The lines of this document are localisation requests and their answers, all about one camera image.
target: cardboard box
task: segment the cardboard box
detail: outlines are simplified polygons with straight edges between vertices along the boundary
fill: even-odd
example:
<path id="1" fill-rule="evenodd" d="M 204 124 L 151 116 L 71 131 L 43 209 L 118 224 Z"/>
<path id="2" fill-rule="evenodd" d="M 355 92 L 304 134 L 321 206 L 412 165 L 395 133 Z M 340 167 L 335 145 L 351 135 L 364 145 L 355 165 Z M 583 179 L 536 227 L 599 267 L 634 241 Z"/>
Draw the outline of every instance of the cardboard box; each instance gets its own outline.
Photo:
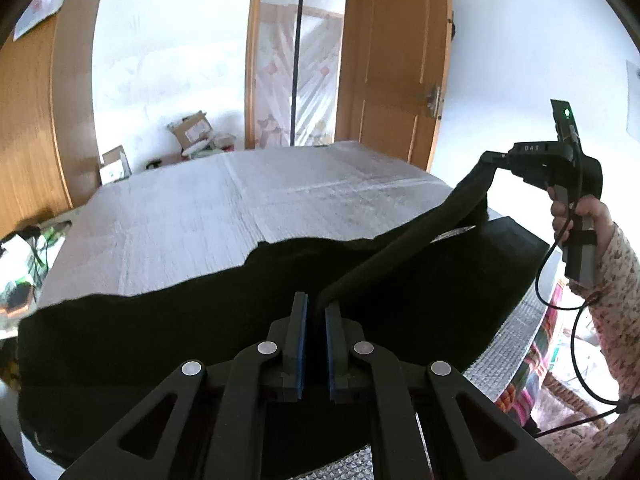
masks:
<path id="1" fill-rule="evenodd" d="M 105 153 L 102 160 L 104 164 L 100 166 L 100 180 L 103 184 L 116 182 L 131 175 L 129 161 L 122 146 Z"/>
<path id="2" fill-rule="evenodd" d="M 185 151 L 191 151 L 190 148 L 203 140 L 209 140 L 209 136 L 212 135 L 213 130 L 209 121 L 202 111 L 193 114 L 192 116 L 184 118 L 182 121 L 172 123 L 168 125 L 169 129 L 175 135 L 175 138 L 180 142 L 183 153 Z"/>

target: door handle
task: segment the door handle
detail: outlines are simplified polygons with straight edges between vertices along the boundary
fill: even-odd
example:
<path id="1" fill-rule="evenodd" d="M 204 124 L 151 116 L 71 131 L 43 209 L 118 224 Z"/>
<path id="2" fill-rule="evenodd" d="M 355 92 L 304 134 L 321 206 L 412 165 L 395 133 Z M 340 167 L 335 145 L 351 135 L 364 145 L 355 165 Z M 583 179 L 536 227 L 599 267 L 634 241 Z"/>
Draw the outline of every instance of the door handle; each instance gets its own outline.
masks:
<path id="1" fill-rule="evenodd" d="M 418 100 L 421 105 L 426 106 L 429 110 L 429 117 L 436 118 L 438 115 L 438 108 L 440 107 L 440 86 L 433 85 L 429 92 L 427 92 L 426 89 L 423 89 L 418 94 Z"/>

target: striped cloth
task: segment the striped cloth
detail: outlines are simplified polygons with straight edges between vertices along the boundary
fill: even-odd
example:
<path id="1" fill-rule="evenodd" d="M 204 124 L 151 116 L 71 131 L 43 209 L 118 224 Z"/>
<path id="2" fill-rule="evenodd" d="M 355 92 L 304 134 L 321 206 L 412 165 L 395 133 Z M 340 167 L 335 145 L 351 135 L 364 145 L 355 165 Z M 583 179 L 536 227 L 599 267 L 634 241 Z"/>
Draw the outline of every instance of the striped cloth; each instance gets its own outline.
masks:
<path id="1" fill-rule="evenodd" d="M 557 305 L 561 301 L 563 290 L 564 284 L 558 281 L 551 298 L 551 304 Z M 531 343 L 529 352 L 527 352 L 509 386 L 495 401 L 496 406 L 521 426 L 524 426 L 529 419 L 542 382 L 549 370 L 549 362 L 553 353 L 551 343 L 557 322 L 558 311 L 548 308 L 533 343 Z"/>

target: pink patterned sleeve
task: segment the pink patterned sleeve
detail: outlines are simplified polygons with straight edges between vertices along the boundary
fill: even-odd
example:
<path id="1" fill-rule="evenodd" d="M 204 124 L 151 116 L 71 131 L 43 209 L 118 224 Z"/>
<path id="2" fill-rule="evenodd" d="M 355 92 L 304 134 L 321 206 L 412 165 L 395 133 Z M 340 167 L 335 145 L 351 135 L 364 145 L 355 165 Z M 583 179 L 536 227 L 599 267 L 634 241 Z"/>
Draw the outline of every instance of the pink patterned sleeve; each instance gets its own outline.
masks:
<path id="1" fill-rule="evenodd" d="M 595 290 L 600 300 L 590 307 L 611 376 L 620 395 L 637 395 L 640 386 L 640 262 L 616 225 L 597 269 Z M 591 291 L 572 283 L 572 291 L 586 297 Z"/>

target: black cloth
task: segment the black cloth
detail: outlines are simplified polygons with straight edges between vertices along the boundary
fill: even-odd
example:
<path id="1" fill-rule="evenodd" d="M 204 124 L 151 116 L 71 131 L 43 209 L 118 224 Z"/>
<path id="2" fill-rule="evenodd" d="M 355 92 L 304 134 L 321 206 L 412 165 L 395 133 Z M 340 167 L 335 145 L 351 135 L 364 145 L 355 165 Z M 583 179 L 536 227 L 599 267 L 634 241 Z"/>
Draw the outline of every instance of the black cloth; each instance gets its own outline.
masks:
<path id="1" fill-rule="evenodd" d="M 485 222 L 494 173 L 479 163 L 442 205 L 373 240 L 262 242 L 241 267 L 133 298 L 89 296 L 38 311 L 18 338 L 24 433 L 69 465 L 181 362 L 230 360 L 263 339 L 302 290 L 312 311 L 305 400 L 270 409 L 264 477 L 301 474 L 358 449 L 368 439 L 363 413 L 326 396 L 324 307 L 339 300 L 343 317 L 403 360 L 467 368 L 547 249 L 509 218 Z M 431 244 L 466 224 L 478 226 Z"/>
<path id="2" fill-rule="evenodd" d="M 0 478 L 2 480 L 33 480 L 27 466 L 16 455 L 2 431 L 0 431 Z"/>

